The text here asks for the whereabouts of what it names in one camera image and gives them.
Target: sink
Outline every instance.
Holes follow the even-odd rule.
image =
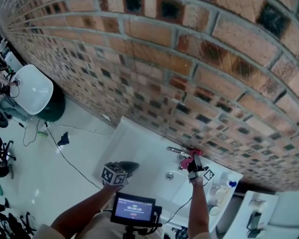
[[[109,147],[96,165],[94,176],[100,180],[103,165],[108,162],[132,161],[140,164],[137,171],[129,179],[129,184],[121,191],[123,193],[156,199],[156,205],[162,206],[161,219],[166,222],[171,215],[192,196],[192,185],[188,182],[188,172],[178,170],[178,154],[166,150],[171,146],[181,149],[179,145],[168,139],[122,117],[121,122],[111,138]],[[223,174],[231,180],[238,182],[242,175],[211,160],[201,157],[204,166],[209,166],[215,176],[205,180],[204,191],[209,201],[209,191],[213,183],[217,183]],[[225,211],[234,188],[228,190],[226,200],[222,203],[222,211],[218,216],[210,217],[210,230],[212,231]],[[188,225],[190,204],[183,207],[173,218],[173,224]]]
[[[10,88],[11,97],[29,114],[42,111],[51,99],[53,83],[34,65],[22,67],[12,81],[18,79],[18,87]]]

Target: wire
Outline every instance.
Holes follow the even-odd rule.
[[[96,186],[92,181],[90,181],[88,178],[86,178],[86,177],[84,176],[83,173],[81,173],[81,172],[80,172],[74,165],[72,165],[72,164],[65,158],[65,156],[64,156],[63,153],[61,152],[61,150],[60,150],[58,144],[56,143],[56,141],[55,141],[55,139],[54,139],[54,137],[53,137],[51,131],[49,130],[47,123],[46,123],[46,122],[44,122],[44,123],[45,123],[46,129],[49,131],[50,136],[52,137],[52,139],[53,139],[53,141],[54,141],[56,147],[57,147],[58,150],[60,151],[60,153],[61,153],[62,157],[65,159],[65,161],[68,162],[69,165],[71,165],[75,170],[77,170],[77,171],[79,172],[79,174],[81,174],[81,175],[82,175],[88,182],[90,182],[90,183],[93,184],[95,187],[97,187],[99,190],[101,190],[101,188],[99,188],[99,187]]]
[[[56,125],[56,124],[54,124],[53,122],[51,122],[51,124],[54,125],[55,127],[62,126],[62,127],[74,128],[74,129],[76,129],[76,130],[82,130],[82,131],[86,131],[86,132],[88,132],[88,133],[94,133],[94,134],[98,134],[98,135],[101,135],[101,136],[104,136],[104,137],[111,137],[111,136],[112,136],[112,135],[104,135],[104,134],[96,133],[96,130],[97,130],[97,129],[95,129],[94,132],[91,132],[91,131],[88,131],[88,130],[85,130],[85,129],[76,128],[76,127],[74,127],[74,126]]]
[[[20,125],[22,128],[24,128],[24,136],[23,136],[23,145],[24,145],[24,147],[28,147],[30,143],[33,143],[33,142],[36,140],[36,136],[38,135],[38,126],[39,126],[39,122],[40,122],[40,121],[41,121],[41,119],[39,119],[39,121],[38,121],[38,123],[37,123],[37,125],[36,125],[36,132],[35,132],[34,140],[31,141],[31,142],[29,142],[27,145],[24,144],[25,133],[26,133],[25,127],[24,127],[21,123],[19,123],[19,125]]]
[[[11,98],[17,98],[19,95],[20,95],[20,88],[19,88],[19,86],[17,85],[17,87],[18,87],[18,89],[19,89],[19,93],[17,94],[17,96],[16,97],[11,97]]]
[[[179,207],[178,210],[174,213],[174,215],[173,215],[167,222],[165,222],[164,225],[167,224],[168,222],[170,222],[170,221],[175,217],[176,213],[177,213],[180,209],[182,209],[185,205],[187,205],[191,199],[192,199],[192,197],[186,202],[186,204],[184,204],[184,205],[182,205],[181,207]]]

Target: bottle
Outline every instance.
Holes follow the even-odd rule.
[[[235,188],[237,186],[237,182],[231,181],[231,180],[227,180],[227,181],[225,181],[225,182],[222,183],[222,186],[224,188]]]

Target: white floor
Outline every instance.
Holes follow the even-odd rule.
[[[26,125],[25,144],[35,136],[38,119]],[[74,126],[84,130],[50,125],[49,129],[58,142],[68,132],[70,144],[61,148],[62,153],[89,180],[97,183],[92,176],[96,164],[107,148],[114,129],[100,121],[74,102],[66,99],[66,110],[55,125]],[[43,121],[39,131],[46,131]],[[66,209],[89,197],[98,189],[83,178],[58,152],[52,138],[38,136],[36,141],[24,147],[24,129],[17,122],[10,121],[8,128],[0,128],[4,142],[13,140],[12,153],[14,179],[0,178],[4,195],[13,214],[25,215],[30,212],[35,225],[50,225]],[[271,223],[277,226],[299,227],[299,192],[278,193],[280,199]]]

